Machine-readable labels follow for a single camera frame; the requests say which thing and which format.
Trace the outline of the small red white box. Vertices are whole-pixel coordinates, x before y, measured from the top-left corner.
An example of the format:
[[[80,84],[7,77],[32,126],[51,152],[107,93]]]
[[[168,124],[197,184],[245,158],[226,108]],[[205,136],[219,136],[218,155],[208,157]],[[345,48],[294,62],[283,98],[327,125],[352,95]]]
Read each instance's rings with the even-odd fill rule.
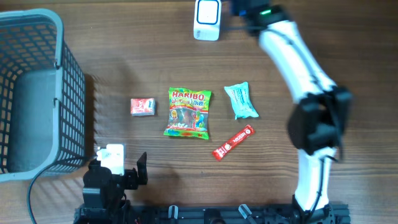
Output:
[[[132,98],[131,99],[132,116],[152,116],[155,115],[154,98]]]

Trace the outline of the Haribo gummy candy bag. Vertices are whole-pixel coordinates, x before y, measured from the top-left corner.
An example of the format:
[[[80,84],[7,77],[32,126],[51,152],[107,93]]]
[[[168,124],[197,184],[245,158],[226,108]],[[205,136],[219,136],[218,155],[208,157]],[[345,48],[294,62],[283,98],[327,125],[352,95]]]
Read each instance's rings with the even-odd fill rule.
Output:
[[[164,136],[209,140],[210,90],[169,88],[169,121]]]

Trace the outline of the red Nescafe coffee stick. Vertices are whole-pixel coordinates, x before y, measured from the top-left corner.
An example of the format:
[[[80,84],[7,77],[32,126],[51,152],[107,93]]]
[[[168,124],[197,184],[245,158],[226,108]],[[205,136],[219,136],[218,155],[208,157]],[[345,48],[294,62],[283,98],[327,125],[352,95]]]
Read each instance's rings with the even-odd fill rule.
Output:
[[[233,150],[236,146],[241,144],[245,139],[249,136],[252,136],[255,133],[255,130],[251,125],[246,125],[242,130],[240,130],[237,134],[235,134],[232,138],[227,140],[224,144],[222,144],[219,148],[215,149],[212,152],[213,157],[220,161],[224,158],[229,151]]]

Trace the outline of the light blue tissue pack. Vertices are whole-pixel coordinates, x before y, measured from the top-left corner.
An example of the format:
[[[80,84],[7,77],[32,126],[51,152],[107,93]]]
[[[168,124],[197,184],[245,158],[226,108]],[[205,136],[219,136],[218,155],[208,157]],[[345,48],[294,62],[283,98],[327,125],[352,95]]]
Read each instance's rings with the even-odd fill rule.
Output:
[[[248,117],[257,118],[259,116],[249,97],[248,82],[225,86],[224,90],[230,97],[235,119]]]

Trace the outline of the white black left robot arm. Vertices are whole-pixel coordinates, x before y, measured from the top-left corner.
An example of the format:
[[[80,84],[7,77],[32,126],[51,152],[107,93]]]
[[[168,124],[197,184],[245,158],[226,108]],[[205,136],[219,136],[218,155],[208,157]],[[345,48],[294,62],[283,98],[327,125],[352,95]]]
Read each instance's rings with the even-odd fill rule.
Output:
[[[144,152],[137,160],[137,167],[126,169],[123,175],[112,174],[100,161],[93,160],[83,176],[83,201],[75,210],[74,223],[141,223],[127,199],[125,190],[136,190],[146,185],[147,153]]]

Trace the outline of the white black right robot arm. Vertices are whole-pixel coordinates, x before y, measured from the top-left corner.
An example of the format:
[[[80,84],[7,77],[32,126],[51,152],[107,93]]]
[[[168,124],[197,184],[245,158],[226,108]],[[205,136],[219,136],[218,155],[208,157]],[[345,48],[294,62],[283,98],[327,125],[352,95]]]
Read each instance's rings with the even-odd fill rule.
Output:
[[[295,104],[287,122],[298,152],[294,203],[306,220],[329,204],[331,163],[344,158],[343,135],[353,100],[321,68],[300,35],[297,23],[281,5],[269,1],[232,0],[231,13],[279,69]]]

